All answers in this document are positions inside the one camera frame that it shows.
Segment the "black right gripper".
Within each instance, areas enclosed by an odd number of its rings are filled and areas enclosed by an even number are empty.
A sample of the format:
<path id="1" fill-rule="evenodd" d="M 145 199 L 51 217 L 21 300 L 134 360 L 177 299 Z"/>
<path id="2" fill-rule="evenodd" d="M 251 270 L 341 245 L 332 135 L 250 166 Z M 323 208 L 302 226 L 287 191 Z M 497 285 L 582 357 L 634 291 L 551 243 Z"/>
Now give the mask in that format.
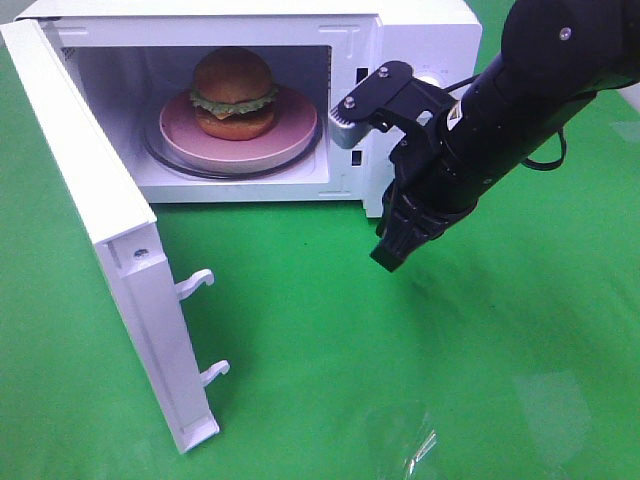
<path id="1" fill-rule="evenodd" d="M 474 209 L 446 212 L 419 198 L 423 192 L 419 184 L 444 152 L 439 121 L 455 104 L 446 89 L 414 78 L 409 64 L 389 61 L 329 111 L 330 136 L 342 149 L 356 146 L 372 128 L 385 133 L 396 127 L 404 133 L 389 154 L 394 178 L 382 195 L 382 218 L 376 227 L 379 242 L 370 253 L 389 272 Z"/>

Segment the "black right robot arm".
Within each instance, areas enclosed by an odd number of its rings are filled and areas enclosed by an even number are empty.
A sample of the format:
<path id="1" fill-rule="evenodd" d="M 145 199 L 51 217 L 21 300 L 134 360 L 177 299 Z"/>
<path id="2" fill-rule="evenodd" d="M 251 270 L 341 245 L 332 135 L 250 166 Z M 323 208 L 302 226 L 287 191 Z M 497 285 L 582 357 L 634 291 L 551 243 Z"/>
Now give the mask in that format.
<path id="1" fill-rule="evenodd" d="M 441 236 L 480 197 L 602 90 L 639 80 L 639 5 L 635 1 L 518 1 L 501 49 L 452 105 L 420 100 L 432 119 L 419 125 L 406 106 L 388 103 L 377 121 L 404 132 L 390 159 L 373 259 L 397 269 Z"/>

